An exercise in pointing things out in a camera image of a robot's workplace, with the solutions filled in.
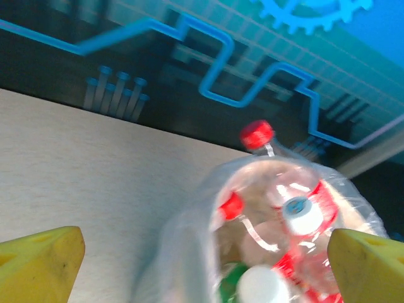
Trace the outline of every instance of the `red bottle cap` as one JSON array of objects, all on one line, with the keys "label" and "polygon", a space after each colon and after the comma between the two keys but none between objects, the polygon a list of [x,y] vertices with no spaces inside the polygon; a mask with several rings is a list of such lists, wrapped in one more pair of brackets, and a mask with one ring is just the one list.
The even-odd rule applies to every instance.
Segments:
[{"label": "red bottle cap", "polygon": [[240,140],[248,150],[263,147],[274,137],[275,132],[265,120],[257,120],[248,124],[240,132]]},{"label": "red bottle cap", "polygon": [[241,215],[244,201],[237,193],[232,192],[230,198],[219,209],[223,212],[226,221],[233,220]]}]

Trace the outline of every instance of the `bottle neck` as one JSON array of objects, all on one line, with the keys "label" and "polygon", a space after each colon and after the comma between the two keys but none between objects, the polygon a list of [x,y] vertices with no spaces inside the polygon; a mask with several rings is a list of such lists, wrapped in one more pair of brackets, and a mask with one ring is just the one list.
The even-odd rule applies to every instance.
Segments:
[{"label": "bottle neck", "polygon": [[274,144],[273,144],[273,140],[269,141],[267,144],[265,144],[264,146],[257,148],[255,150],[250,150],[250,152],[253,155],[256,156],[270,156],[270,157],[274,157],[276,154],[276,151],[274,150]]}]

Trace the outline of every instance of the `bottle cap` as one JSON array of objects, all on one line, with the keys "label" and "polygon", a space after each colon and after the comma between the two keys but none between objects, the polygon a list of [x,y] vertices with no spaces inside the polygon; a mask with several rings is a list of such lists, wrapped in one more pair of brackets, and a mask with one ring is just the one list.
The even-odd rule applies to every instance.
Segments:
[{"label": "bottle cap", "polygon": [[282,208],[282,215],[289,232],[294,235],[309,235],[320,228],[324,220],[318,204],[306,197],[288,200]]},{"label": "bottle cap", "polygon": [[270,142],[275,135],[272,127],[265,120],[248,124],[240,132],[240,140],[248,150],[255,150]]},{"label": "bottle cap", "polygon": [[219,207],[226,221],[233,220],[242,214],[244,209],[244,200],[235,192],[232,192],[230,198]]},{"label": "bottle cap", "polygon": [[237,284],[240,303],[288,303],[286,281],[269,266],[257,265],[248,269]]}]

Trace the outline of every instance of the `grid pattern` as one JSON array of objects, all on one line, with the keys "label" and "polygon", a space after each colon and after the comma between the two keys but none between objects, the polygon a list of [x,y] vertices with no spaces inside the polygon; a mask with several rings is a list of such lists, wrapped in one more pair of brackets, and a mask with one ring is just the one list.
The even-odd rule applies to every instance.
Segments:
[{"label": "grid pattern", "polygon": [[[98,1],[81,3],[81,18],[94,22]],[[53,0],[52,5],[66,12],[68,0]],[[303,32],[289,35],[285,27],[274,31],[271,18],[259,17],[261,4],[251,4],[249,0],[112,0],[109,19],[121,25],[144,16],[163,21],[169,9],[189,13],[248,45],[237,63],[225,68],[232,75],[254,81],[257,65],[264,56],[270,56],[312,73],[319,80],[314,90],[321,95],[324,109],[344,93],[369,103],[371,106],[362,113],[361,122],[353,130],[353,141],[404,113],[401,101],[404,84],[398,81],[404,78],[404,70],[339,28],[328,33],[318,30],[313,36]],[[207,64],[213,62],[211,56],[183,45],[177,47],[175,56]],[[291,95],[290,91],[273,83],[267,88],[284,100]]]}]

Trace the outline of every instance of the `blue line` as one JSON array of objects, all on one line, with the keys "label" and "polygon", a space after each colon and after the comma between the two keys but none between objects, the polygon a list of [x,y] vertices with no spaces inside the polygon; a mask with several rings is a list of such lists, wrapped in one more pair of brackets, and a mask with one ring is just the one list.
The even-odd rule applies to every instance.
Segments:
[{"label": "blue line", "polygon": [[80,54],[80,48],[76,45],[67,43],[48,35],[44,35],[43,33],[35,32],[19,25],[15,25],[14,23],[10,23],[2,19],[0,19],[0,28],[10,33],[15,33],[28,39],[56,47],[57,49],[61,49],[66,52],[71,52],[76,55]]},{"label": "blue line", "polygon": [[223,104],[227,104],[232,107],[246,107],[255,99],[256,95],[261,91],[261,89],[267,84],[270,78],[277,71],[286,71],[287,73],[290,73],[302,80],[295,90],[303,95],[308,96],[311,99],[309,109],[308,133],[312,136],[322,138],[324,140],[350,149],[356,149],[362,147],[364,144],[375,139],[377,136],[387,131],[389,128],[394,127],[395,125],[386,125],[387,128],[383,127],[380,130],[377,130],[375,133],[372,133],[356,144],[351,144],[349,142],[319,132],[317,128],[319,119],[320,96],[318,93],[308,88],[308,86],[313,82],[314,77],[313,75],[306,73],[305,71],[286,62],[276,62],[269,66],[241,100],[234,100],[211,92],[212,85],[218,78],[220,72],[223,70],[223,67],[226,65],[227,61],[233,53],[234,41],[229,34],[187,14],[180,15],[180,18],[178,19],[175,27],[170,27],[153,18],[143,18],[134,23],[128,24],[125,27],[120,27],[115,30],[102,33],[93,38],[82,41],[76,45],[67,43],[59,39],[55,39],[48,35],[44,35],[42,33],[38,33],[33,30],[29,30],[27,28],[0,19],[0,29],[79,56],[89,55],[93,52],[99,51],[106,47],[110,47],[119,42],[133,38],[139,34],[145,33],[148,30],[155,30],[182,42],[186,38],[186,35],[190,28],[199,30],[200,32],[203,32],[221,41],[221,43],[223,44],[223,47],[217,55],[215,62],[211,65],[205,77],[199,84],[199,92],[206,98],[221,102]]}]

